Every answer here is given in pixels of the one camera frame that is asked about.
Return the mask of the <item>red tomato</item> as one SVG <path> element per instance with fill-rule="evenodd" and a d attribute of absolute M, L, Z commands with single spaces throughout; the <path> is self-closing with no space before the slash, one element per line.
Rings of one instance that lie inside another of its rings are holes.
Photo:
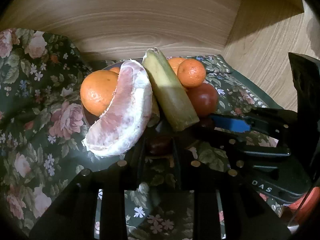
<path fill-rule="evenodd" d="M 219 95 L 217 90 L 208 83 L 189 89 L 187 96 L 198 116 L 207 116 L 217 110 Z"/>

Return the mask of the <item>long sugarcane piece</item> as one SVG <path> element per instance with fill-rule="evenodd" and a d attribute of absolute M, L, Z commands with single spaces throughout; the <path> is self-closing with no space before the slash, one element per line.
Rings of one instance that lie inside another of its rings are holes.
<path fill-rule="evenodd" d="M 147 49 L 142 65 L 172 129 L 179 132 L 198 123 L 199 117 L 164 54 L 157 48 Z"/>

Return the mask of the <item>small orange kumquat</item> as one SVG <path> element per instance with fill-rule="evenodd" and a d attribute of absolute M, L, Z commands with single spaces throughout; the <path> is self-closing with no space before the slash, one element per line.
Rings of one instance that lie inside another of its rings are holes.
<path fill-rule="evenodd" d="M 120 68 L 119 67 L 112 67 L 112 68 L 109 69 L 109 71 L 114 72 L 116 74 L 119 74 Z"/>
<path fill-rule="evenodd" d="M 206 69 L 196 59 L 185 59 L 178 67 L 177 77 L 186 88 L 200 86 L 206 78 Z"/>

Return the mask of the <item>peeled pink pomelo segment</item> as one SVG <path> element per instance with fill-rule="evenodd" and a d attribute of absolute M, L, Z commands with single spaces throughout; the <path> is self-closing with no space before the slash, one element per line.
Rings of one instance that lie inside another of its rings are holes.
<path fill-rule="evenodd" d="M 152 114 L 152 86 L 136 60 L 122 63 L 115 95 L 82 144 L 102 158 L 123 154 L 142 136 Z"/>

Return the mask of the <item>medium orange mandarin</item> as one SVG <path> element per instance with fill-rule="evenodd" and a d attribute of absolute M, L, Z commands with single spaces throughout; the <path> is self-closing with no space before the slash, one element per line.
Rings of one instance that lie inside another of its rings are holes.
<path fill-rule="evenodd" d="M 185 58 L 182 58 L 182 57 L 172 57 L 168 59 L 168 63 L 170 64 L 172 70 L 176 75 L 177 75 L 178 68 L 183 61 L 185 61 Z"/>

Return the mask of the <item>large orange mandarin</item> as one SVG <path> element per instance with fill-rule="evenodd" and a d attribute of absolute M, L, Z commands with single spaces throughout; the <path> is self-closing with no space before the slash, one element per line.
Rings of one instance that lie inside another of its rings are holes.
<path fill-rule="evenodd" d="M 110 70 L 97 70 L 82 82 L 80 98 L 85 109 L 95 116 L 101 116 L 113 99 L 118 74 Z"/>

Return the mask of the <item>short sugarcane piece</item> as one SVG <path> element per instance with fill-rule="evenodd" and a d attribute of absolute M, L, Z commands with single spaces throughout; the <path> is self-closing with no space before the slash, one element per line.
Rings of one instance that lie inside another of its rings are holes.
<path fill-rule="evenodd" d="M 151 111 L 151 117 L 150 120 L 147 124 L 147 127 L 153 127 L 159 123 L 160 120 L 160 112 L 159 112 L 159 107 L 157 104 L 157 100 L 155 96 L 152 96 L 152 111 Z"/>

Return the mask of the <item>floral dark green cloth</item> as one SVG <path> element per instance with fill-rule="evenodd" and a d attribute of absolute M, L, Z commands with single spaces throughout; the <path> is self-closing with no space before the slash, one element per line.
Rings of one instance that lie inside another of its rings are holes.
<path fill-rule="evenodd" d="M 65 36 L 28 29 L 1 32 L 1 239 L 28 236 L 40 217 L 84 168 L 100 171 L 123 159 L 95 155 L 80 87 L 92 69 Z M 173 188 L 177 176 L 168 152 L 145 159 L 148 175 L 124 192 L 129 239 L 191 239 L 193 194 L 181 207 L 166 194 L 156 205 L 152 187 Z"/>

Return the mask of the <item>dark brown round plate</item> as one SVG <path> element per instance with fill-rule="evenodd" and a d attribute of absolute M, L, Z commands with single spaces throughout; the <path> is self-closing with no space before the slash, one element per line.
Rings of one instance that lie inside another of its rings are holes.
<path fill-rule="evenodd" d="M 109 70 L 112 67 L 121 67 L 121 65 L 123 64 L 123 62 L 118 62 L 118 63 L 114 63 L 111 64 L 110 66 L 105 67 L 103 70 Z M 84 120 L 85 120 L 85 124 L 88 127 L 91 127 L 97 120 L 99 120 L 99 118 L 91 113 L 89 113 L 89 111 L 87 109 L 85 109 L 84 106 L 82 106 L 82 111 L 84 114 Z M 201 121 L 199 119 L 198 122 L 190 125 L 189 127 L 187 127 L 186 129 L 184 129 L 183 131 L 178 131 L 175 132 L 171 125 L 168 123 L 168 120 L 166 119 L 166 116 L 164 115 L 160 105 L 159 105 L 159 112 L 160 112 L 160 120 L 159 123 L 153 127 L 147 127 L 145 129 L 145 131 L 148 130 L 148 132 L 151 134 L 153 134 L 153 137 L 168 137 L 169 139 L 171 138 L 175 138 L 172 140 L 176 140 L 176 141 L 181 141 L 181 142 L 177 142 L 178 144 L 184 144 L 185 142 L 187 142 L 188 140 L 191 139 L 183 139 L 183 137 L 185 138 L 189 138 L 190 136 L 193 135 L 194 132 L 198 131 L 199 128 L 201 128 Z"/>

